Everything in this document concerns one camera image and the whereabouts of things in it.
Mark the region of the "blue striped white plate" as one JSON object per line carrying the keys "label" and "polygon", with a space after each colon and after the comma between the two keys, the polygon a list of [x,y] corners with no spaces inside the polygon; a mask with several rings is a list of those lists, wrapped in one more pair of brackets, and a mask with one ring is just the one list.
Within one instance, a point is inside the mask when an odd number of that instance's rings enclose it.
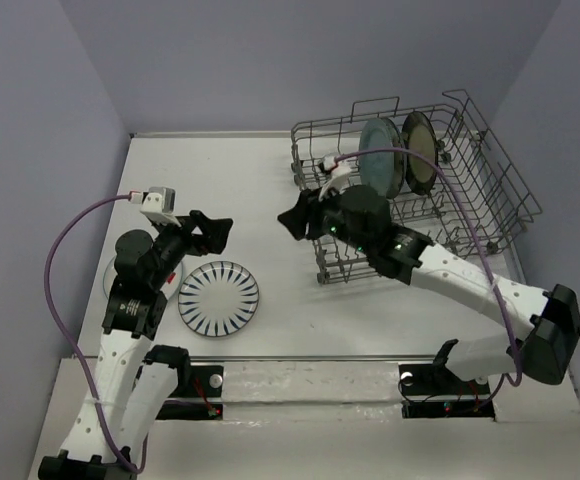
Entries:
{"label": "blue striped white plate", "polygon": [[245,328],[255,316],[260,289],[244,266],[226,260],[194,269],[182,282],[177,306],[183,324],[205,338],[224,338]]}

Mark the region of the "teal plate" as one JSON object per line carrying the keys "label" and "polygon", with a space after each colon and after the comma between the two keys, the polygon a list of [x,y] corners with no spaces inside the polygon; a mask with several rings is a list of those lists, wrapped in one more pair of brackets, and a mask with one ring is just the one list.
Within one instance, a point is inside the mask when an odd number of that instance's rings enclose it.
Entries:
{"label": "teal plate", "polygon": [[[394,123],[387,118],[375,118],[364,125],[359,150],[401,147],[402,141]],[[363,185],[371,186],[387,199],[395,198],[403,185],[403,155],[400,152],[374,152],[360,155],[358,170]]]}

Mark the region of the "brown rimmed cream plate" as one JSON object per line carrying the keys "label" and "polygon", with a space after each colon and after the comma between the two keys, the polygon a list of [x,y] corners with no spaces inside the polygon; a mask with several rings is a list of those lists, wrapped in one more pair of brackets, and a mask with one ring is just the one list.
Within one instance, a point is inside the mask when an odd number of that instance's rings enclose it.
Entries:
{"label": "brown rimmed cream plate", "polygon": [[408,150],[406,155],[406,182],[410,190],[427,196],[436,181],[438,164],[436,135],[428,117],[420,111],[411,112],[402,126],[402,137]]}

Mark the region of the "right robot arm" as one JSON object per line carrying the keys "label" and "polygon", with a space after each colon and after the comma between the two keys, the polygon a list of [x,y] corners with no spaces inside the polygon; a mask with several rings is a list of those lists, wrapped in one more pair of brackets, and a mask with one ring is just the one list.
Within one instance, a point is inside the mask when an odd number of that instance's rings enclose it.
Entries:
{"label": "right robot arm", "polygon": [[580,339],[572,289],[523,285],[462,259],[395,223],[387,199],[364,185],[326,197],[304,190],[278,220],[296,240],[330,235],[364,254],[380,276],[439,294],[503,327],[496,336],[446,341],[430,368],[438,390],[452,392],[464,382],[513,373],[546,385],[564,380]]}

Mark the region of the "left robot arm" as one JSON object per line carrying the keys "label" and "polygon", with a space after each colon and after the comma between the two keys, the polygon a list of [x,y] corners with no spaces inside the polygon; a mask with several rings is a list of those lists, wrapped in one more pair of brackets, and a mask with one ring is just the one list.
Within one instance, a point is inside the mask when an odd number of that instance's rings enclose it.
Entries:
{"label": "left robot arm", "polygon": [[116,241],[97,362],[80,362],[88,392],[58,454],[42,459],[41,479],[137,478],[164,402],[190,386],[188,351],[154,342],[167,305],[162,287],[185,256],[222,253],[233,221],[199,210],[149,219],[156,236],[134,229]]}

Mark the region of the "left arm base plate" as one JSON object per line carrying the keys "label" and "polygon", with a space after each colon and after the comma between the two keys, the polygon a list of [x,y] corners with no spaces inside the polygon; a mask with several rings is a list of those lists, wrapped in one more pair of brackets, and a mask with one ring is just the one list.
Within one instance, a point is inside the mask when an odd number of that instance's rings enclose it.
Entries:
{"label": "left arm base plate", "polygon": [[218,364],[192,365],[186,385],[179,384],[165,400],[158,421],[219,421],[223,419],[222,388],[224,367]]}

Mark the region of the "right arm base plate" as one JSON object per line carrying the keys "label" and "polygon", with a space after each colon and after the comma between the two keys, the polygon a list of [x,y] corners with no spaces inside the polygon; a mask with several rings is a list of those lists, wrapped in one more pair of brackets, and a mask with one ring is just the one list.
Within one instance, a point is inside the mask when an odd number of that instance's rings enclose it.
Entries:
{"label": "right arm base plate", "polygon": [[495,419],[493,403],[487,403],[491,395],[487,384],[459,380],[432,364],[400,365],[397,387],[404,419]]}

